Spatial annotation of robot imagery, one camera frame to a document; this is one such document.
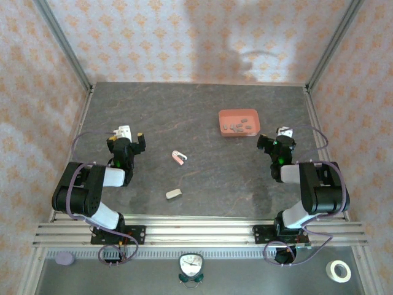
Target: marble work surface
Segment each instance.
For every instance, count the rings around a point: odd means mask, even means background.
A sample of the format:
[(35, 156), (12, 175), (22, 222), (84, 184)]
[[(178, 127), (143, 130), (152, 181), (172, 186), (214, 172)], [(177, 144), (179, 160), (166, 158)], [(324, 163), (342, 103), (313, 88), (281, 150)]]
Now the marble work surface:
[[(135, 157), (129, 186), (105, 187), (101, 200), (129, 214), (265, 219), (294, 205), (300, 187), (271, 178), (270, 157), (257, 149), (258, 136), (221, 136), (218, 112), (236, 108), (256, 109), (261, 132), (270, 137), (283, 125), (310, 124), (301, 87), (98, 83), (82, 131), (130, 125), (134, 141), (143, 132), (147, 146)], [(106, 163), (106, 137), (79, 140), (79, 160)], [(294, 138), (294, 159), (316, 147), (310, 130), (296, 130)], [(173, 150), (189, 158), (185, 165), (172, 159)], [(183, 195), (168, 201), (165, 194), (177, 188)]]

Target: white tape roll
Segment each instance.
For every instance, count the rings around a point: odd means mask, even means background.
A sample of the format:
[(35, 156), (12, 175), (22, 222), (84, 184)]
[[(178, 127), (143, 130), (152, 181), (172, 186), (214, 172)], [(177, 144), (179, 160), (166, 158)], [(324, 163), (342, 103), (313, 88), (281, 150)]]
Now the white tape roll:
[(351, 278), (351, 269), (341, 260), (330, 261), (326, 265), (326, 273), (329, 278), (337, 283), (346, 283)]

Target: purple cable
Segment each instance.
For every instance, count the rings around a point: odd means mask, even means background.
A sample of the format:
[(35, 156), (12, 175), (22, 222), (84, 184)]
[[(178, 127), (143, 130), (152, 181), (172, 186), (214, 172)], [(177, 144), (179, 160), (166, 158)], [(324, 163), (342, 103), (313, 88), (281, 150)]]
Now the purple cable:
[(270, 261), (270, 260), (268, 260), (268, 258), (267, 258), (267, 248), (271, 245), (271, 244), (274, 244), (274, 243), (279, 243), (279, 244), (281, 244), (281, 245), (284, 245), (289, 251), (290, 251), (290, 253), (291, 253), (291, 255), (292, 255), (292, 257), (294, 258), (295, 256), (294, 256), (294, 253), (293, 253), (293, 251), (292, 251), (292, 249), (288, 246), (288, 244), (286, 244), (286, 243), (284, 243), (284, 242), (281, 242), (281, 241), (270, 241), (270, 242), (268, 242), (266, 245), (265, 245), (265, 247), (263, 248), (263, 258), (264, 258), (264, 260), (267, 262), (267, 263), (269, 263), (269, 264), (271, 264), (271, 265), (273, 265), (273, 266), (280, 266), (280, 267), (284, 267), (284, 266), (299, 266), (300, 264), (303, 264), (303, 263), (306, 263), (306, 262), (308, 262), (311, 258), (313, 258), (315, 255), (317, 255), (317, 253), (318, 252), (320, 252), (320, 250), (321, 249), (323, 249), (323, 247), (325, 247), (325, 245), (326, 244), (328, 244), (328, 242), (330, 242), (331, 240), (332, 240), (332, 238), (333, 238), (333, 235), (330, 235), (330, 234), (323, 234), (323, 233), (320, 233), (320, 232), (312, 232), (312, 231), (310, 231), (310, 230), (308, 230), (307, 228), (306, 228), (306, 226), (309, 224), (309, 223), (311, 223), (311, 222), (313, 222), (313, 221), (315, 221), (315, 220), (318, 220), (318, 219), (321, 219), (321, 218), (329, 218), (329, 217), (333, 217), (333, 216), (336, 216), (337, 214), (340, 214), (343, 210), (344, 210), (344, 207), (345, 207), (345, 204), (346, 204), (346, 186), (345, 186), (345, 182), (344, 182), (344, 176), (342, 175), (342, 173), (341, 173), (341, 171), (334, 165), (334, 164), (332, 164), (332, 163), (330, 163), (330, 162), (326, 162), (326, 161), (316, 161), (316, 162), (314, 162), (314, 163), (316, 163), (316, 164), (319, 164), (319, 163), (321, 163), (321, 164), (326, 164), (326, 165), (328, 165), (328, 166), (330, 166), (330, 167), (332, 167), (336, 172), (337, 172), (337, 175), (338, 175), (338, 177), (340, 178), (340, 183), (341, 183), (341, 206), (340, 206), (340, 208), (338, 209), (338, 211), (336, 212), (336, 213), (333, 213), (333, 214), (325, 214), (325, 215), (318, 215), (318, 216), (315, 216), (315, 217), (313, 217), (313, 218), (311, 218), (311, 219), (309, 219), (309, 220), (307, 220), (307, 221), (305, 221), (303, 224), (302, 224), (302, 229), (305, 231), (305, 232), (307, 232), (308, 234), (314, 234), (314, 235), (321, 235), (321, 236), (323, 236), (323, 237), (328, 237), (328, 239), (312, 254), (312, 255), (310, 255), (307, 259), (305, 259), (304, 261), (300, 261), (300, 262), (296, 262), (296, 263), (290, 263), (290, 264), (280, 264), (280, 263), (275, 263), (275, 262), (273, 262), (273, 261)]
[(324, 148), (326, 148), (326, 147), (329, 145), (329, 140), (327, 139), (326, 135), (324, 135), (324, 134), (322, 133), (322, 131), (320, 131), (319, 129), (317, 129), (317, 128), (313, 127), (313, 126), (309, 126), (309, 125), (300, 125), (300, 126), (290, 127), (290, 128), (288, 128), (288, 129), (284, 129), (284, 130), (282, 130), (282, 131), (294, 130), (294, 129), (299, 129), (299, 128), (313, 129), (315, 132), (318, 132), (318, 133), (324, 138), (324, 140), (325, 140), (325, 145), (324, 145), (324, 146), (321, 146), (321, 147), (317, 147), (317, 148), (315, 148), (315, 149), (310, 149), (309, 151), (307, 151), (307, 152), (305, 152), (303, 155), (301, 155), (301, 156), (299, 157), (299, 159), (298, 159), (296, 162), (300, 162), (301, 159), (304, 158), (306, 155), (308, 155), (308, 154), (310, 154), (310, 153), (312, 153), (312, 152), (317, 152), (317, 151), (319, 151), (319, 150), (321, 150), (321, 149), (324, 149)]
[[(85, 217), (75, 216), (75, 215), (73, 215), (72, 212), (71, 212), (71, 205), (70, 205), (70, 202), (71, 202), (72, 187), (74, 186), (74, 183), (75, 183), (75, 180), (76, 180), (76, 178), (77, 178), (77, 175), (79, 174), (79, 172), (81, 171), (81, 169), (85, 168), (85, 167), (88, 166), (88, 165), (94, 165), (94, 164), (93, 164), (93, 163), (84, 163), (84, 164), (80, 165), (80, 166), (75, 170), (74, 174), (72, 175), (71, 182), (69, 183), (69, 187), (68, 187), (68, 190), (67, 190), (67, 196), (66, 196), (66, 211), (67, 211), (68, 216), (71, 217), (72, 219), (84, 220), (87, 224), (89, 224), (89, 225), (91, 225), (91, 226), (95, 226), (95, 227), (97, 227), (98, 229), (105, 230), (106, 232), (109, 232), (109, 233), (114, 234), (114, 235), (119, 235), (119, 236), (121, 236), (121, 237), (129, 238), (130, 240), (132, 240), (132, 241), (135, 243), (136, 248), (135, 248), (133, 254), (131, 254), (128, 258), (126, 258), (126, 259), (123, 260), (122, 262), (116, 262), (116, 264), (119, 266), (119, 265), (121, 265), (121, 264), (127, 263), (128, 261), (131, 260), (132, 257), (135, 256), (135, 254), (136, 254), (136, 252), (138, 252), (138, 248), (139, 248), (138, 241), (137, 241), (135, 238), (133, 238), (132, 236), (130, 236), (130, 235), (123, 234), (123, 233), (121, 233), (121, 232), (117, 232), (117, 231), (115, 231), (115, 230), (111, 230), (111, 229), (107, 229), (106, 227), (99, 226), (99, 225), (97, 225), (97, 224), (95, 224), (95, 223), (93, 223), (93, 222), (87, 220)], [(122, 254), (122, 252), (121, 252), (116, 246), (114, 246), (114, 245), (104, 245), (104, 246), (98, 251), (98, 260), (99, 260), (101, 263), (103, 263), (103, 264), (105, 264), (105, 265), (107, 265), (107, 266), (111, 266), (112, 263), (106, 263), (106, 262), (101, 258), (101, 253), (102, 253), (102, 251), (103, 251), (105, 248), (108, 248), (108, 247), (110, 247), (110, 246), (113, 247), (113, 248), (115, 248), (115, 249), (119, 252), (120, 255)]]
[(72, 141), (72, 144), (71, 144), (71, 154), (72, 154), (72, 159), (74, 161), (76, 161), (77, 158), (78, 158), (78, 155), (75, 152), (76, 142), (78, 141), (78, 139), (81, 136), (84, 136), (86, 134), (110, 134), (110, 135), (114, 135), (115, 133), (114, 132), (105, 132), (105, 131), (86, 131), (86, 132), (82, 132), (81, 134), (79, 134), (77, 137), (74, 138), (74, 140)]

